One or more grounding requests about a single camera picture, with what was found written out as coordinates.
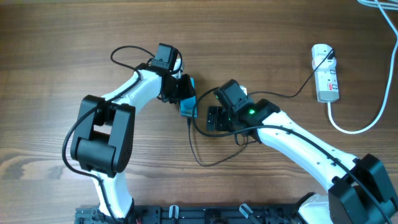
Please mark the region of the blue smartphone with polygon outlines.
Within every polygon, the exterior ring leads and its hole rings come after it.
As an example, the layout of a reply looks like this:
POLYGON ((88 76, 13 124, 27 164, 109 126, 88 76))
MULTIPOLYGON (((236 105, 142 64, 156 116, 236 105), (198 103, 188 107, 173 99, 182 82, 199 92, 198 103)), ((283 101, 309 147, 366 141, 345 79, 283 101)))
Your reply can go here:
POLYGON ((197 109, 193 109, 197 102, 195 83, 193 78, 185 74, 180 88, 180 115, 197 117, 197 109))

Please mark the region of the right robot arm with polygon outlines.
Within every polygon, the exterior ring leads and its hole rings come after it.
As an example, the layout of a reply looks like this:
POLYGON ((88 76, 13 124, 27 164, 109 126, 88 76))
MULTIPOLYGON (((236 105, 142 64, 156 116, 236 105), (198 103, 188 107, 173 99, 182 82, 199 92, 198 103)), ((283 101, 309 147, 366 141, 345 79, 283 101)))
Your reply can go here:
POLYGON ((306 131, 272 102, 254 102, 230 80, 211 89, 226 110, 223 136, 242 134, 274 148, 298 164, 326 190, 309 195, 298 215, 306 223, 390 223, 397 213, 397 193, 381 160, 359 159, 306 131))

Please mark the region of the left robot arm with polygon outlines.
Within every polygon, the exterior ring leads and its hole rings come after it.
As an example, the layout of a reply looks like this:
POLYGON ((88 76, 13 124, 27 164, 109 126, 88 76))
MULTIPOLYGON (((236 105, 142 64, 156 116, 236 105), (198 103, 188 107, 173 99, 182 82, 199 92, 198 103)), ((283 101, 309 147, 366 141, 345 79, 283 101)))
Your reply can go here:
POLYGON ((130 67, 132 77, 119 88, 82 99, 77 121, 63 142, 62 160, 72 172, 93 179, 99 205, 78 208, 75 223, 142 223, 125 173, 136 114, 154 98, 178 103, 195 96, 182 65, 179 50, 160 43, 147 62, 130 67))

